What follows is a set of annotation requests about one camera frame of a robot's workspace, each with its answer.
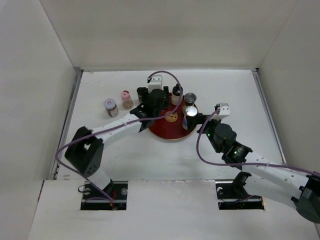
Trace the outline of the black knob salt grinder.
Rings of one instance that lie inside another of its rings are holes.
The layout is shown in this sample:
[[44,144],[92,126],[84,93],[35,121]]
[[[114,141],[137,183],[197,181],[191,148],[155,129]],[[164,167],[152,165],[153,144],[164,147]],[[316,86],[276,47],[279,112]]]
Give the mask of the black knob salt grinder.
[[178,105],[180,97],[183,95],[183,87],[177,83],[173,88],[171,92],[171,103],[175,106]]

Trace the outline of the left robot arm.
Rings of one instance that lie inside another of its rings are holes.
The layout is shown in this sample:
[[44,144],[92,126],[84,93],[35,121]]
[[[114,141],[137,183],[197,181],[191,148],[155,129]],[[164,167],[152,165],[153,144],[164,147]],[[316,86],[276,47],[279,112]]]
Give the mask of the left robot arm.
[[114,185],[101,167],[104,149],[124,137],[149,128],[155,123],[154,118],[159,117],[170,105],[167,86],[145,92],[142,96],[142,103],[124,117],[98,128],[79,128],[72,140],[89,138],[70,145],[65,151],[64,157],[69,163],[96,186],[95,193],[100,199],[108,199]]

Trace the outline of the black lid spice bottle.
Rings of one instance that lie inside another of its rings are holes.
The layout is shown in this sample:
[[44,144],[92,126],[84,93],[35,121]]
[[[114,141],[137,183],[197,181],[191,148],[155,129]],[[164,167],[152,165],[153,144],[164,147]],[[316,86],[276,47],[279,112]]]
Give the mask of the black lid spice bottle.
[[136,90],[137,96],[138,96],[138,101],[140,104],[143,102],[145,90],[146,90],[145,87],[138,87]]

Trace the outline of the blue label silver cap bottle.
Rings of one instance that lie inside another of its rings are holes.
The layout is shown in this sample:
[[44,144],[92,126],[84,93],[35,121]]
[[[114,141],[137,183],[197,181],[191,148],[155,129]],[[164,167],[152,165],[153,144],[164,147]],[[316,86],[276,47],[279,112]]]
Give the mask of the blue label silver cap bottle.
[[184,116],[183,116],[183,121],[182,121],[182,127],[185,129],[185,130],[188,130],[188,121],[187,121],[187,117],[195,117],[196,115],[198,114],[198,109],[193,106],[193,105],[190,105],[190,106],[187,106],[185,108],[185,111],[184,111]]

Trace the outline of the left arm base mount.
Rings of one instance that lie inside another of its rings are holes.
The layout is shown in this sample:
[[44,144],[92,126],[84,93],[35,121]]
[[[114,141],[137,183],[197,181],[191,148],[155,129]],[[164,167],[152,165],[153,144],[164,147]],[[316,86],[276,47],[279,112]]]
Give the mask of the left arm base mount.
[[128,182],[115,181],[107,188],[106,193],[113,202],[98,191],[89,182],[78,187],[82,194],[80,209],[82,211],[125,211],[127,209]]

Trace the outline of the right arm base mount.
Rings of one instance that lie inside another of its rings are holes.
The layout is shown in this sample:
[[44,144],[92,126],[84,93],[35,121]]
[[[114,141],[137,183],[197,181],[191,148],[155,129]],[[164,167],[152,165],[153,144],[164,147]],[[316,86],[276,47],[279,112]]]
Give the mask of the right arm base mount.
[[250,173],[240,172],[233,180],[215,182],[219,210],[264,210],[261,196],[250,195],[244,189]]

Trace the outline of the clear cap pepper grinder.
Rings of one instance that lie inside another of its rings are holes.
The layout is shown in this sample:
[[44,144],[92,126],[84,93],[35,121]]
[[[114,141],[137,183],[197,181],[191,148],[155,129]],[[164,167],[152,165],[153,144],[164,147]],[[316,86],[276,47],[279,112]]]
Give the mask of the clear cap pepper grinder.
[[186,106],[193,106],[197,100],[197,96],[193,92],[188,92],[184,95],[184,104]]

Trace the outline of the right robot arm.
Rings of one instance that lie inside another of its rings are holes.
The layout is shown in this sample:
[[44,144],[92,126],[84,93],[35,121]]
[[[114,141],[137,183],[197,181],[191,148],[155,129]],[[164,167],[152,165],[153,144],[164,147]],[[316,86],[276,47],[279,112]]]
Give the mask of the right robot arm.
[[221,154],[222,167],[240,172],[232,182],[238,198],[246,195],[267,197],[296,210],[306,220],[320,222],[320,174],[290,165],[280,165],[262,157],[237,141],[230,125],[215,119],[216,113],[187,116],[188,126],[200,125],[198,136],[205,135],[214,151]]

